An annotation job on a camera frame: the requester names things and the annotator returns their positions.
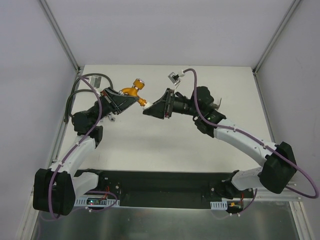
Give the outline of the white elbow pipe fitting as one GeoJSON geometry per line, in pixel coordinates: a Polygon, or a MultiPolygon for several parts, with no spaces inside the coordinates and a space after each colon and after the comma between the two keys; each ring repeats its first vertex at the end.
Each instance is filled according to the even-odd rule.
{"type": "Polygon", "coordinates": [[[148,108],[150,108],[153,104],[151,102],[147,102],[144,106],[143,106],[143,110],[146,110],[148,108]]]}

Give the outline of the orange water faucet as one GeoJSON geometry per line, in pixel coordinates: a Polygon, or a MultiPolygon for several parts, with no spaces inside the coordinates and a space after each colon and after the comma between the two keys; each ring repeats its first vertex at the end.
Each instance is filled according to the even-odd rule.
{"type": "Polygon", "coordinates": [[[132,97],[138,97],[138,103],[140,106],[145,107],[147,101],[138,95],[138,92],[145,87],[145,82],[140,78],[136,78],[132,84],[132,87],[126,87],[119,91],[121,95],[128,95],[132,97]]]}

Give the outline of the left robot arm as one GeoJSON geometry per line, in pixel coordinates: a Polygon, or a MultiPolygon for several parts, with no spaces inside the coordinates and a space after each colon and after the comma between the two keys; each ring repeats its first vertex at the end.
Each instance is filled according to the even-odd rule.
{"type": "Polygon", "coordinates": [[[99,195],[106,183],[96,173],[76,172],[85,159],[98,147],[103,138],[101,119],[109,114],[118,115],[139,101],[138,95],[117,92],[110,87],[97,95],[97,101],[87,110],[71,117],[77,136],[64,156],[49,168],[40,168],[34,177],[32,206],[35,210],[51,213],[54,218],[66,216],[76,199],[92,191],[99,195]]]}

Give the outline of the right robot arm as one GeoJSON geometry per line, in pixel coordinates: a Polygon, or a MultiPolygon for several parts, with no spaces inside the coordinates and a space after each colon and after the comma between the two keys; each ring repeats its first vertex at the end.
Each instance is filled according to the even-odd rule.
{"type": "Polygon", "coordinates": [[[296,160],[288,143],[255,141],[243,134],[242,129],[215,109],[214,98],[206,86],[198,86],[190,98],[167,88],[164,95],[153,104],[148,103],[142,113],[158,119],[170,118],[173,113],[192,116],[201,133],[230,144],[258,163],[257,168],[233,171],[215,185],[215,193],[222,198],[233,199],[251,188],[265,188],[280,194],[297,171],[292,166],[296,160]]]}

